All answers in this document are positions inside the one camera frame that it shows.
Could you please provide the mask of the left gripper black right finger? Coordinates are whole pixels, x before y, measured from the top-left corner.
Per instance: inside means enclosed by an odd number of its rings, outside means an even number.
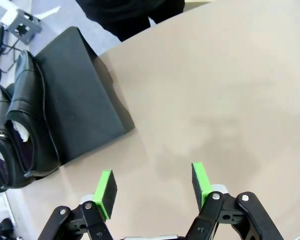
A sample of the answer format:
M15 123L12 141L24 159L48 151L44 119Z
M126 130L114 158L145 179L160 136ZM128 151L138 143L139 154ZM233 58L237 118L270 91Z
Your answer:
M199 214L185 240L212 240L220 224L231 225L242 240L282 240L268 212L250 191L237 197L214 190L201 162L191 164L192 186Z

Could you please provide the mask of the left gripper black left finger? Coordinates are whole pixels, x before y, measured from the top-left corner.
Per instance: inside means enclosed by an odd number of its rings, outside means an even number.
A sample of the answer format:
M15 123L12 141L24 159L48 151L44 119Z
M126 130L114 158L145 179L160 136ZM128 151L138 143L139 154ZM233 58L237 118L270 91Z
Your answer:
M91 200L75 209L56 207L46 222L40 240L80 240L87 234L91 240L112 240L106 221L111 218L117 195L112 170L104 170Z

